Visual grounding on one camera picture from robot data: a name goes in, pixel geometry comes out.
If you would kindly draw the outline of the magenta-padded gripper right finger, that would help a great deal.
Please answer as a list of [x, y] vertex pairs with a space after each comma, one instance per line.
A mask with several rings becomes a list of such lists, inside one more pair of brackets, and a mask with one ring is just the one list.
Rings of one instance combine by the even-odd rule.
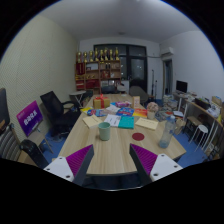
[[129, 154], [134, 161], [142, 186], [150, 184], [182, 169], [166, 154], [156, 155], [140, 146], [131, 144]]

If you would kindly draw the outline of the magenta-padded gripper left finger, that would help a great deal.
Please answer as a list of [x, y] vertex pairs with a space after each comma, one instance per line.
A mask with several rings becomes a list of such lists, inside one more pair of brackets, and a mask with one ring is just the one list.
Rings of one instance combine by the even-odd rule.
[[44, 170], [81, 186], [93, 156], [93, 145], [89, 145], [67, 157], [59, 156]]

